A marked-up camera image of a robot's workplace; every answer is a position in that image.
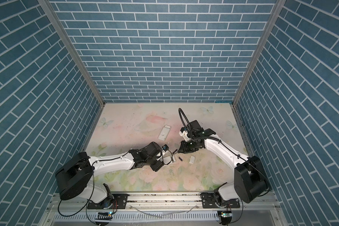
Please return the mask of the white remote control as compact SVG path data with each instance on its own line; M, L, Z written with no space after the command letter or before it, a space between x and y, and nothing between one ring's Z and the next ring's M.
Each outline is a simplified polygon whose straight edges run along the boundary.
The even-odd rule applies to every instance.
M172 163L175 163L176 162L176 159L173 155L171 154L166 154L164 157L163 157L163 162L165 165L169 165L169 164L172 164Z
M158 136L158 139L161 140L161 141L165 141L167 136L169 135L169 132L171 130L171 126L169 125L164 125L164 127L162 128L159 136Z

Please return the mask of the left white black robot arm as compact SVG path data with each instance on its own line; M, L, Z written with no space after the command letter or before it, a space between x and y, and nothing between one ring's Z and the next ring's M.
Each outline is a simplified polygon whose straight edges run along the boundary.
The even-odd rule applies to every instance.
M94 203L101 203L112 198L109 186L95 185L98 175L118 171L134 170L149 166L157 172L164 163L164 154L169 150L167 145L159 146L155 142L142 149L131 149L124 154L96 157L80 152L72 157L55 173L60 199L63 201L77 196Z

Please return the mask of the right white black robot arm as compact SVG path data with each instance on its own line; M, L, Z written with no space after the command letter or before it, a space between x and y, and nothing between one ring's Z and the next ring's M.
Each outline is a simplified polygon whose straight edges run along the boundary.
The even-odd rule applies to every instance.
M194 153L205 148L233 170L234 181L214 190L214 199L218 206L224 206L229 200L238 198L250 203L268 189L265 170L257 156L249 157L236 151L213 130L204 130L197 120L182 127L179 135L184 139L181 141L179 153Z

